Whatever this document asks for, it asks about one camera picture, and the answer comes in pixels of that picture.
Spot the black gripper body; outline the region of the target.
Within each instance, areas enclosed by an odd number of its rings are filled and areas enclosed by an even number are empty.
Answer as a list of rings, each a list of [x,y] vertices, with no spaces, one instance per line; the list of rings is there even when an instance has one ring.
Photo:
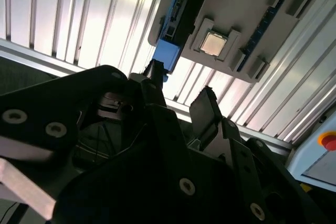
[[[230,142],[224,160],[188,148],[179,134],[145,138],[72,180],[53,223],[252,222],[242,180],[250,150]]]

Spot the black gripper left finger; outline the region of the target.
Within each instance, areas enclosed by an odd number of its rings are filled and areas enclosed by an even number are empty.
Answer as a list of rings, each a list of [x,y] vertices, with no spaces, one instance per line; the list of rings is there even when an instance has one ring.
[[[132,77],[104,65],[2,95],[1,197],[55,205],[82,174],[72,162],[80,131],[103,120],[122,122],[120,153],[159,134],[183,136],[162,84],[163,65],[154,60]]]

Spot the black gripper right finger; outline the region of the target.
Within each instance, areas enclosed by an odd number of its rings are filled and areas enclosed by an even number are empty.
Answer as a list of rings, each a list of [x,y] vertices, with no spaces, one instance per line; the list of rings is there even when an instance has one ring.
[[[330,223],[260,139],[243,140],[237,125],[222,116],[212,88],[190,106],[195,137],[204,154],[206,220],[212,223]]]

